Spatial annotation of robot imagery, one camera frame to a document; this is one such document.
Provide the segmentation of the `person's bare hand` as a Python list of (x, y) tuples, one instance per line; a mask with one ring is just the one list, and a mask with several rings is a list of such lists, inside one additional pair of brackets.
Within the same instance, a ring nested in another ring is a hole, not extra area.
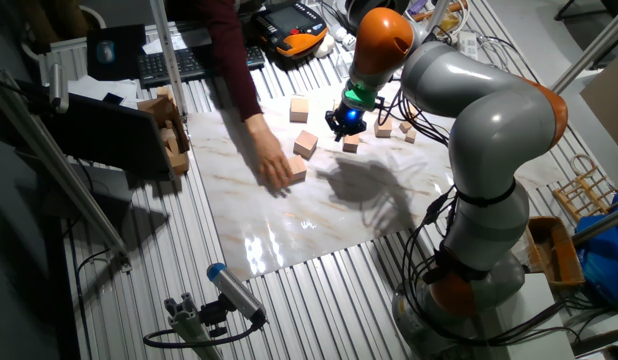
[(274, 190), (287, 188), (293, 172), (278, 138), (270, 130), (263, 114), (255, 114), (244, 123), (253, 140), (259, 173)]

